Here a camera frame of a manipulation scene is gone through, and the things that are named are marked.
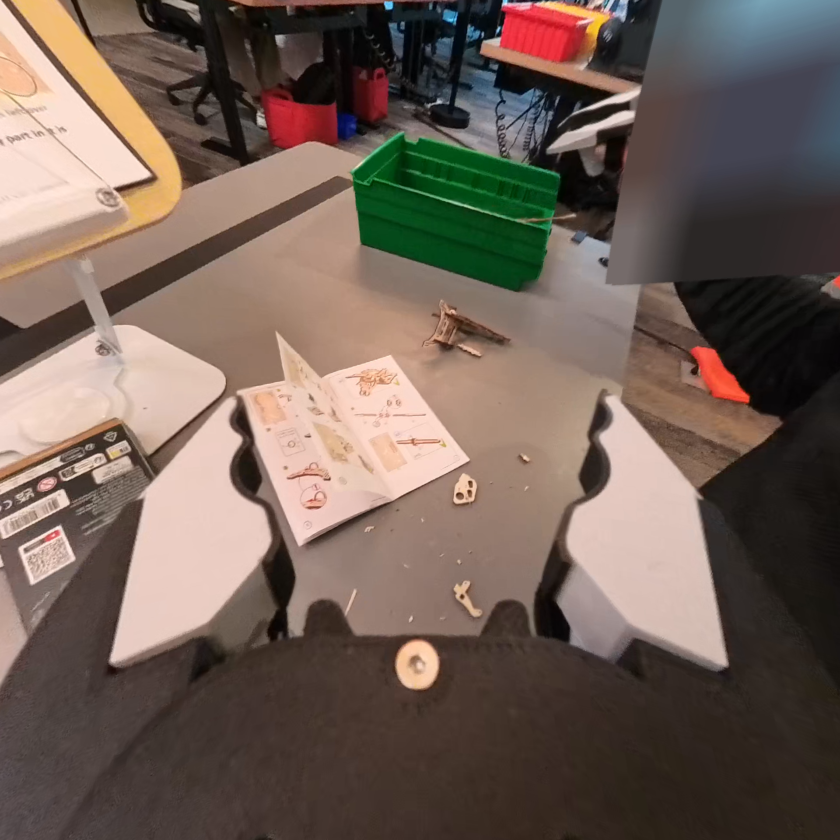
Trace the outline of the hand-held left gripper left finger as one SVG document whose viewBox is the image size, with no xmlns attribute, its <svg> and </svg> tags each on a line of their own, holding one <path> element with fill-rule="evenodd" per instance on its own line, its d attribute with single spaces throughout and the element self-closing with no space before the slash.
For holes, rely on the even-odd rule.
<svg viewBox="0 0 840 840">
<path fill-rule="evenodd" d="M 142 496 L 109 663 L 194 639 L 223 655 L 286 637 L 295 571 L 240 401 L 223 401 Z"/>
</svg>

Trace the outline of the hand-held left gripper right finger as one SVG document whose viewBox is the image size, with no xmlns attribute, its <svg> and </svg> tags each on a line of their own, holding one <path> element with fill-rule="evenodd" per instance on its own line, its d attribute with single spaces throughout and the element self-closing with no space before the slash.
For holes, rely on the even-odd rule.
<svg viewBox="0 0 840 840">
<path fill-rule="evenodd" d="M 602 392 L 534 599 L 538 635 L 617 662 L 635 642 L 709 671 L 729 667 L 700 495 Z"/>
</svg>

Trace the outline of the wooden model assembly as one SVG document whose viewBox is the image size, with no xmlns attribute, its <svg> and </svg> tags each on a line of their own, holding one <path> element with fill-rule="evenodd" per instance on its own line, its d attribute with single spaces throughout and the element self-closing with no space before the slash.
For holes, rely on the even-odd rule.
<svg viewBox="0 0 840 840">
<path fill-rule="evenodd" d="M 483 340 L 500 346 L 507 345 L 511 341 L 505 334 L 492 329 L 483 322 L 467 317 L 457 308 L 447 304 L 446 301 L 439 301 L 436 327 L 432 335 L 423 341 L 422 346 L 424 348 L 437 346 L 446 350 L 458 350 L 456 345 L 465 343 L 479 350 L 476 346 L 466 342 L 466 339 Z"/>
</svg>

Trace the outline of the black cardboard box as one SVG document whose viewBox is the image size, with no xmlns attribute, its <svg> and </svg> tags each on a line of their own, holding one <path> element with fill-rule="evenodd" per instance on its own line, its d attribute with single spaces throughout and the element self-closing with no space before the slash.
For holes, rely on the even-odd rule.
<svg viewBox="0 0 840 840">
<path fill-rule="evenodd" d="M 118 419 L 2 467 L 1 555 L 27 635 L 154 470 Z"/>
</svg>

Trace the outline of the orange plastic object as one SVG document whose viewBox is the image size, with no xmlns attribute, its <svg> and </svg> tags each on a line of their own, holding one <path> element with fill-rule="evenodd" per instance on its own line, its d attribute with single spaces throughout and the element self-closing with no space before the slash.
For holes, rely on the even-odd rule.
<svg viewBox="0 0 840 840">
<path fill-rule="evenodd" d="M 727 369 L 718 352 L 696 346 L 690 350 L 689 372 L 694 381 L 717 399 L 748 405 L 750 396 Z"/>
</svg>

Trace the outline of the instruction booklet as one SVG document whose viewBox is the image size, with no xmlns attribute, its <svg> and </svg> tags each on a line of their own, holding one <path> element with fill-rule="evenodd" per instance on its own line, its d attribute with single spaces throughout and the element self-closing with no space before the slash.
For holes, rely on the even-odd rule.
<svg viewBox="0 0 840 840">
<path fill-rule="evenodd" d="M 282 380 L 238 398 L 298 547 L 468 464 L 391 355 L 320 376 L 276 341 Z"/>
</svg>

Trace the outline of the green plastic bin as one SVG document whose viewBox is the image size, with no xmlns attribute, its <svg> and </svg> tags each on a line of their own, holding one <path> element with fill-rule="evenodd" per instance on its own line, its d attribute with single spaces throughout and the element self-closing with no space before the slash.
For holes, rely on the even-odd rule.
<svg viewBox="0 0 840 840">
<path fill-rule="evenodd" d="M 362 245 L 520 291 L 542 274 L 560 175 L 397 133 L 351 172 Z"/>
</svg>

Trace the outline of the document holder with sheet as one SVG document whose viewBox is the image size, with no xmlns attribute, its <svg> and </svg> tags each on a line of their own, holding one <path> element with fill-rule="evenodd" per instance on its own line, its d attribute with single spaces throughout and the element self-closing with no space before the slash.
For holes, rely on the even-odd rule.
<svg viewBox="0 0 840 840">
<path fill-rule="evenodd" d="M 154 179 L 128 189 L 124 195 L 128 218 L 119 226 L 100 234 L 78 236 L 39 255 L 15 262 L 3 257 L 2 281 L 61 259 L 83 256 L 158 224 L 172 213 L 182 195 L 182 176 L 170 146 L 63 5 L 60 2 L 13 1 L 10 6 L 68 71 L 94 108 L 122 135 L 129 147 L 139 153 Z"/>
</svg>

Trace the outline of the black white striped object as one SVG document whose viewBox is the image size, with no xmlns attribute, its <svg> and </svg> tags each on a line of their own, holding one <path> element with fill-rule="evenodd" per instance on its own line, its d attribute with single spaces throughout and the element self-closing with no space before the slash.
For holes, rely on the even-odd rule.
<svg viewBox="0 0 840 840">
<path fill-rule="evenodd" d="M 641 86 L 581 108 L 564 119 L 557 137 L 547 146 L 547 155 L 560 155 L 596 147 L 633 130 Z"/>
</svg>

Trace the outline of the red bag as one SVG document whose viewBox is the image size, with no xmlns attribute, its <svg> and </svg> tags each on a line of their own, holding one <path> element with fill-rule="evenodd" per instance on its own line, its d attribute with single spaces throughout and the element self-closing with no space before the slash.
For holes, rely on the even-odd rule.
<svg viewBox="0 0 840 840">
<path fill-rule="evenodd" d="M 270 143 L 283 151 L 315 142 L 334 146 L 338 143 L 336 101 L 308 104 L 294 101 L 291 92 L 274 87 L 261 92 Z"/>
</svg>

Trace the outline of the printed instruction sheet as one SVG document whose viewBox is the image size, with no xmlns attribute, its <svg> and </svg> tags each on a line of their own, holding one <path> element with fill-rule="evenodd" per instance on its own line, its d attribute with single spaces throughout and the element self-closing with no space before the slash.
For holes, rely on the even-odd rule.
<svg viewBox="0 0 840 840">
<path fill-rule="evenodd" d="M 2 2 L 1 251 L 15 262 L 129 218 L 121 190 L 155 175 Z"/>
</svg>

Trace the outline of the wooden desk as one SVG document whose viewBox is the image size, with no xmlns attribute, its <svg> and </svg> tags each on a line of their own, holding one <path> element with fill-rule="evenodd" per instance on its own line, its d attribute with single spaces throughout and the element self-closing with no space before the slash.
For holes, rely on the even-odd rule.
<svg viewBox="0 0 840 840">
<path fill-rule="evenodd" d="M 641 84 L 631 80 L 592 70 L 580 61 L 556 62 L 503 48 L 499 38 L 483 41 L 479 52 L 486 59 L 495 60 L 499 64 L 528 72 L 542 79 L 569 82 L 611 96 L 639 91 L 642 87 Z"/>
</svg>

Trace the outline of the black bag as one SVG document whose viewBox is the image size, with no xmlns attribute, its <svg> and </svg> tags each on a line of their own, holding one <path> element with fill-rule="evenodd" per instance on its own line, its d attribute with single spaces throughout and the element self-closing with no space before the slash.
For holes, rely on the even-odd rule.
<svg viewBox="0 0 840 840">
<path fill-rule="evenodd" d="M 340 84 L 333 68 L 323 61 L 310 64 L 290 88 L 292 100 L 304 106 L 327 107 L 338 103 Z"/>
</svg>

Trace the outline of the red canister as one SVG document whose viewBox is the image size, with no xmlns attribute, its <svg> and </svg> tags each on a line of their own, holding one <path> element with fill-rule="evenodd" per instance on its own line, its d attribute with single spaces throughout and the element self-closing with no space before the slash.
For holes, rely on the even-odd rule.
<svg viewBox="0 0 840 840">
<path fill-rule="evenodd" d="M 353 66 L 353 114 L 366 125 L 376 125 L 389 114 L 389 80 L 382 67 Z"/>
</svg>

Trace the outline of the red plastic crate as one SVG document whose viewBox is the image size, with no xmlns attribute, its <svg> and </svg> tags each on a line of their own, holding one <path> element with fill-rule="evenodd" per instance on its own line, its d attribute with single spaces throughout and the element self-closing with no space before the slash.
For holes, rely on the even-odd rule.
<svg viewBox="0 0 840 840">
<path fill-rule="evenodd" d="M 578 57 L 596 17 L 565 3 L 508 3 L 502 8 L 500 47 L 552 62 Z"/>
</svg>

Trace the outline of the yellow plastic crate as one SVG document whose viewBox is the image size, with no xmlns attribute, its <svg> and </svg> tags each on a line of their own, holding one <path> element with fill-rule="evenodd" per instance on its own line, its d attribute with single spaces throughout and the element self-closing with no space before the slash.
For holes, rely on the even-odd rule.
<svg viewBox="0 0 840 840">
<path fill-rule="evenodd" d="M 615 17 L 612 13 L 606 12 L 602 5 L 589 7 L 571 2 L 561 2 L 555 3 L 554 6 L 564 14 L 590 21 L 584 33 L 584 40 L 588 41 L 595 41 L 601 27 Z"/>
</svg>

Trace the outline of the black office chair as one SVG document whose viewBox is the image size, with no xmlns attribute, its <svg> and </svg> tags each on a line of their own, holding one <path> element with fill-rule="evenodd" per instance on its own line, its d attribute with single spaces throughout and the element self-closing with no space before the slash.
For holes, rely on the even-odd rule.
<svg viewBox="0 0 840 840">
<path fill-rule="evenodd" d="M 157 33 L 173 37 L 194 53 L 199 49 L 205 50 L 203 20 L 196 2 L 136 1 L 135 4 L 141 20 Z M 200 126 L 206 126 L 207 116 L 201 108 L 207 99 L 217 98 L 216 85 L 209 69 L 167 86 L 165 96 L 171 105 L 181 106 L 184 101 L 177 94 L 192 90 L 196 91 L 191 103 L 193 120 Z"/>
</svg>

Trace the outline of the black desk frame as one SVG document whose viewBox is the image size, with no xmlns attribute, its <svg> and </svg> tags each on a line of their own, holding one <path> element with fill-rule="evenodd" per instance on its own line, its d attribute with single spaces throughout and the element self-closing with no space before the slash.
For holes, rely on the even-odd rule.
<svg viewBox="0 0 840 840">
<path fill-rule="evenodd" d="M 217 14 L 228 7 L 241 7 L 247 13 L 264 14 L 269 30 L 275 35 L 307 32 L 337 32 L 362 27 L 367 22 L 371 2 L 352 1 L 198 1 L 205 38 L 206 67 L 214 85 L 224 120 L 222 139 L 210 138 L 202 147 L 222 154 L 239 165 L 252 162 L 235 96 Z"/>
</svg>

